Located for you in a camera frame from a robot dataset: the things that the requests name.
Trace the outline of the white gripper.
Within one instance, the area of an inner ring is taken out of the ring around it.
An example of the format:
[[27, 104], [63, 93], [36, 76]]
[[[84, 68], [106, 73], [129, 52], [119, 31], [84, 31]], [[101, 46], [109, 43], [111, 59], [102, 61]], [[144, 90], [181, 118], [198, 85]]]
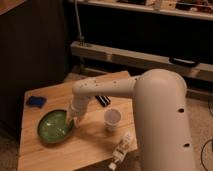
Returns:
[[79, 128], [79, 126], [80, 126], [79, 118], [83, 117], [85, 115], [85, 113], [86, 113], [85, 108], [78, 109], [78, 108], [75, 108], [72, 104], [70, 104], [68, 107], [66, 120], [68, 123], [70, 123], [74, 118], [77, 118], [77, 119], [75, 119], [75, 127]]

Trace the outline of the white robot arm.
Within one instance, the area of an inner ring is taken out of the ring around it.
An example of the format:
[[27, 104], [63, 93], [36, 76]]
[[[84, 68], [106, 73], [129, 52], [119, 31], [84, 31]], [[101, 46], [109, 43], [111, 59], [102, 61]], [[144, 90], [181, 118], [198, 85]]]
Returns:
[[92, 96], [130, 98], [142, 171], [196, 171], [186, 109], [187, 85], [176, 72], [151, 69], [141, 75], [72, 88], [72, 117], [86, 113]]

